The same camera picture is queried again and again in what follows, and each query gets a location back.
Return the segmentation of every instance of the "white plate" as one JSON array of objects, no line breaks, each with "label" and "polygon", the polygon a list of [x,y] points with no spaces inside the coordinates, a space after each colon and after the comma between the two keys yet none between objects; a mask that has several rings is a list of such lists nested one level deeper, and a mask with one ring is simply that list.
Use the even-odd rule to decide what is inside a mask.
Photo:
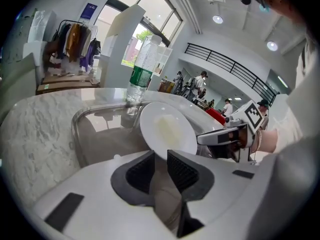
[{"label": "white plate", "polygon": [[150,149],[165,160],[167,150],[197,153],[194,129],[183,114],[166,103],[153,102],[145,106],[140,116],[140,128]]}]

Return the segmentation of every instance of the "water bottle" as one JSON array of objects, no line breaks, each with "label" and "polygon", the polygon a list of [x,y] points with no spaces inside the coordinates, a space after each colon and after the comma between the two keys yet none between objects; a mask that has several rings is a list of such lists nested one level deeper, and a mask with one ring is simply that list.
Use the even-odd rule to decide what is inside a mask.
[{"label": "water bottle", "polygon": [[132,75],[126,90],[126,99],[130,102],[140,102],[147,89],[147,84],[155,70],[157,63],[157,48],[162,39],[158,35],[151,37],[148,43],[138,53],[135,60]]}]

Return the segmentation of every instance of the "green bottle label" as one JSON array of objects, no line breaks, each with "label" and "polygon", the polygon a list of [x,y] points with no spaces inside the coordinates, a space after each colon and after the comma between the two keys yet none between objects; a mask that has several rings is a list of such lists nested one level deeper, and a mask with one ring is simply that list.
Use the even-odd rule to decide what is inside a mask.
[{"label": "green bottle label", "polygon": [[148,81],[151,78],[152,71],[143,69],[142,67],[134,66],[132,75],[130,78],[130,83],[139,86],[147,87]]}]

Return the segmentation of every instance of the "blue sign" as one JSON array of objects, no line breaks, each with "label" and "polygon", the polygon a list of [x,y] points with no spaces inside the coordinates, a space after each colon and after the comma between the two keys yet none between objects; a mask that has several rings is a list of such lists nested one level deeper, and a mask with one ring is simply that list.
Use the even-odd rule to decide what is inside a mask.
[{"label": "blue sign", "polygon": [[90,20],[95,10],[97,9],[97,7],[98,7],[97,5],[94,5],[92,3],[87,3],[80,18]]}]

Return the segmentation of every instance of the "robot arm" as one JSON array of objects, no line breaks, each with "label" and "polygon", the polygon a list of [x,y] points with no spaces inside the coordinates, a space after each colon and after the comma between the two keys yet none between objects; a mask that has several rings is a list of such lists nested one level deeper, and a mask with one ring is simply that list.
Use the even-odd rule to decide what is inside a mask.
[{"label": "robot arm", "polygon": [[225,118],[226,128],[198,135],[197,143],[208,146],[214,158],[250,162],[251,146],[263,119],[251,100]]}]

